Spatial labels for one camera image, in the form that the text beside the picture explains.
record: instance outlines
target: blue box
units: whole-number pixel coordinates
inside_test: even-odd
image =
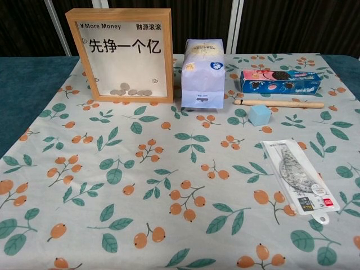
[[[315,95],[320,85],[315,72],[244,70],[240,84],[243,93]]]
[[[270,116],[271,110],[269,110],[264,104],[250,107],[249,120],[254,126],[266,125],[269,123]]]

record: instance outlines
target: dark curtain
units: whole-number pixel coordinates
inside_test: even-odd
[[[236,53],[360,56],[359,0],[245,0]]]
[[[62,56],[44,0],[0,1],[0,56]]]
[[[91,0],[52,0],[58,20],[64,32],[64,36],[69,46],[71,55],[78,56],[78,50],[76,48],[73,35],[71,34],[68,21],[66,20],[65,13],[76,7],[90,7],[92,8]]]
[[[171,8],[174,53],[184,53],[188,38],[220,38],[225,50],[231,6],[232,0],[109,0],[109,7]]]

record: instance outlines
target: teal table edge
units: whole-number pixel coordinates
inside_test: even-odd
[[[360,61],[322,55],[360,99]],[[0,157],[26,131],[69,77],[79,57],[0,57]]]

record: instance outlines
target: tablecloth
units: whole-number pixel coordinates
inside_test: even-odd
[[[175,95],[183,56],[175,55]],[[318,73],[316,96],[242,94],[242,69]],[[0,160],[1,269],[355,269],[360,104],[319,54],[227,55],[224,109],[96,102],[81,63]],[[236,98],[272,107],[265,126]],[[341,205],[294,215],[261,141],[293,138]]]

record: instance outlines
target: table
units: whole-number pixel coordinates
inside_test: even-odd
[[[0,160],[1,269],[355,269],[359,102],[317,54],[228,55],[226,68],[224,109],[190,110],[96,102],[78,63]],[[316,71],[316,96],[244,98],[325,108],[271,108],[254,127],[232,104],[243,68]],[[278,194],[259,142],[287,138],[341,205],[328,225],[293,216]]]

